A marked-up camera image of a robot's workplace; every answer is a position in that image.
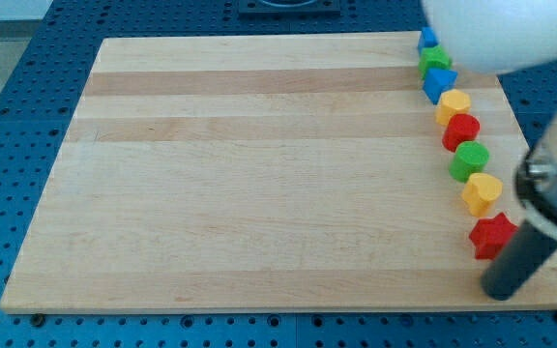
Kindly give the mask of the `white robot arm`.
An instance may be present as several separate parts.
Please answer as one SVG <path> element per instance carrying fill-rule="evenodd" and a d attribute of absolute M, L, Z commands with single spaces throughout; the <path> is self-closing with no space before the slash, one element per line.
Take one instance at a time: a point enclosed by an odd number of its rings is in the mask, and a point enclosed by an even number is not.
<path fill-rule="evenodd" d="M 428 24 L 475 73 L 512 73 L 557 60 L 557 0 L 424 1 Z M 516 194 L 536 230 L 557 241 L 557 115 L 516 172 Z"/>

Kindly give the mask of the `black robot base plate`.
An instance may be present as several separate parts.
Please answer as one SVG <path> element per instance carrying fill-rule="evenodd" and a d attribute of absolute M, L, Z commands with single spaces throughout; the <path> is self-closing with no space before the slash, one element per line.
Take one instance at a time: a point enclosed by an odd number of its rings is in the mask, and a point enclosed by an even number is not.
<path fill-rule="evenodd" d="M 239 15 L 337 15 L 340 0 L 237 0 Z"/>

